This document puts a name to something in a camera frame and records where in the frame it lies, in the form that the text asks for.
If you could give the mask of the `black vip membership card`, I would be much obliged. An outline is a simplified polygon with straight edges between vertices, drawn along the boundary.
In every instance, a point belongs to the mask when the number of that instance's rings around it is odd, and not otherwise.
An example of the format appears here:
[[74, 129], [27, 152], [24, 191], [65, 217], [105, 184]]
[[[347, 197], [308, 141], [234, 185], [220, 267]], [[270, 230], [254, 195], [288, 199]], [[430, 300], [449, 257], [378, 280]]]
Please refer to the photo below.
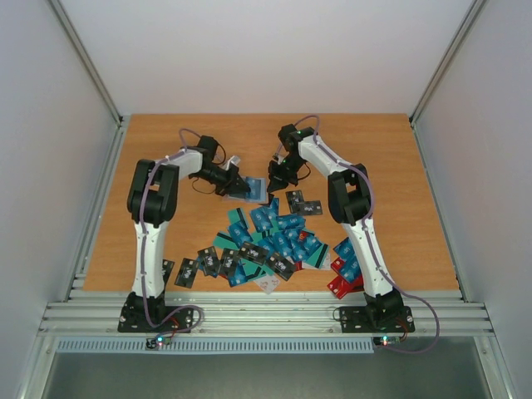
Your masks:
[[278, 252], [273, 252], [265, 261], [266, 265], [274, 271], [284, 281], [289, 279], [296, 272], [295, 264]]

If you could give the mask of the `blue card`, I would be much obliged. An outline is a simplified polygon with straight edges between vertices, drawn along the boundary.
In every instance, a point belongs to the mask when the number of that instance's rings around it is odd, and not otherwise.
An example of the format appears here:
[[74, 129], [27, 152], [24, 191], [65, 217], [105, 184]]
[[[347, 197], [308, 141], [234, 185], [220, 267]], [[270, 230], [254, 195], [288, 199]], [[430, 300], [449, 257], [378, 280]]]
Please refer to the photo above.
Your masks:
[[254, 178], [247, 176], [250, 192], [245, 196], [248, 202], [264, 202], [267, 196], [265, 178]]

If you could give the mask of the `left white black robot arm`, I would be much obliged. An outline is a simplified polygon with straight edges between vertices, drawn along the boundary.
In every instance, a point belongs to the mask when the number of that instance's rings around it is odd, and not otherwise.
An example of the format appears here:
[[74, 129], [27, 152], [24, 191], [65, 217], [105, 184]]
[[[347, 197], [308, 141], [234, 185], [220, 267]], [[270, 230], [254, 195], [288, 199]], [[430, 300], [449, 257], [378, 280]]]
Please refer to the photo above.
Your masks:
[[215, 138], [202, 135], [196, 145], [183, 145], [172, 155], [136, 164], [126, 204], [136, 236], [135, 278], [126, 308], [149, 331], [160, 330], [175, 314], [165, 306], [163, 255], [166, 232], [177, 210], [179, 182], [205, 180], [220, 196], [249, 192], [239, 174], [240, 158], [224, 155], [217, 160], [220, 146]]

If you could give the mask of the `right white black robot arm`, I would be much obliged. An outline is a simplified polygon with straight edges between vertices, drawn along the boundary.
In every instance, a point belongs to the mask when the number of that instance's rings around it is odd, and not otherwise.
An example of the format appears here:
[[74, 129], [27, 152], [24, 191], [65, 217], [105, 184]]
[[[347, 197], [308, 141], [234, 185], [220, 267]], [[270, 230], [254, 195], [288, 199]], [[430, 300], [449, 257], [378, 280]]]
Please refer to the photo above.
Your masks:
[[278, 138], [287, 151], [275, 156], [268, 166], [269, 193], [298, 183], [298, 172], [312, 165], [327, 180], [328, 208], [332, 218], [347, 232], [362, 272], [366, 305], [362, 326], [371, 332], [389, 327], [415, 330], [411, 310], [388, 273], [372, 220], [374, 194], [362, 164], [352, 165], [331, 150], [311, 127], [301, 130], [283, 126]]

